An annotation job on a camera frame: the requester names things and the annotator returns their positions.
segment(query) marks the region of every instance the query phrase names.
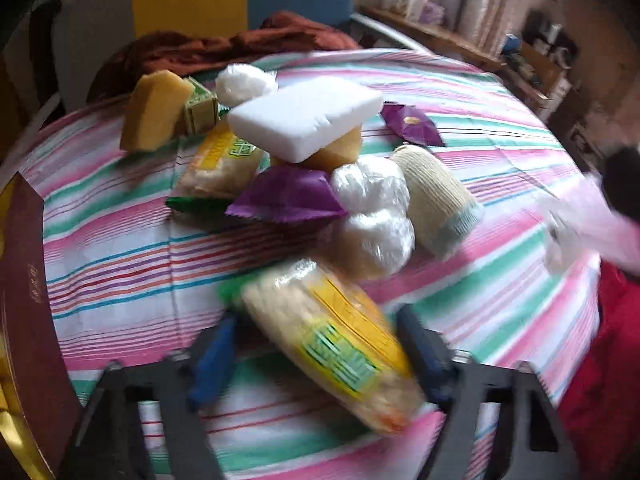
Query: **gold trim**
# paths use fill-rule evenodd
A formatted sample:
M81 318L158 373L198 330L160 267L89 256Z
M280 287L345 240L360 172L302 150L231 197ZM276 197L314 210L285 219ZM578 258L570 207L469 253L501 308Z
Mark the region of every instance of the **gold trim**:
M53 472L42 456L22 414L22 406L12 373L9 341L4 333L6 330L4 290L0 309L3 326L0 333L0 434L31 480L54 480Z

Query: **white sponge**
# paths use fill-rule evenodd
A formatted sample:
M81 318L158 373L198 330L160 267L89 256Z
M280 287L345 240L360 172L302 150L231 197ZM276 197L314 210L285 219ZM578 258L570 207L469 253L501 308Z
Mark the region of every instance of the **white sponge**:
M379 113L382 103L377 90L323 76L241 104L228 121L236 136L297 163Z

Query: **beige knit fabric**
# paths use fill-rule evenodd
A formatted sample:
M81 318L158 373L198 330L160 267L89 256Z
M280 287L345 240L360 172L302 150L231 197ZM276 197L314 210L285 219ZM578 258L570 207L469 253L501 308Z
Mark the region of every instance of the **beige knit fabric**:
M409 189L407 216L414 224L415 238L430 248L444 224L476 200L443 163L423 148L399 146L391 160L402 169Z

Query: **purple wrapper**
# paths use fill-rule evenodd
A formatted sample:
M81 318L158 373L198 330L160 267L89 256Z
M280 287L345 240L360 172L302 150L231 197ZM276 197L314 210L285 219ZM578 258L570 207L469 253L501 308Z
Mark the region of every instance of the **purple wrapper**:
M407 142L418 146L446 146L433 121L415 106L385 101L380 115L386 126Z
M346 216L326 173L297 166L271 166L226 208L226 214L267 222L294 223Z

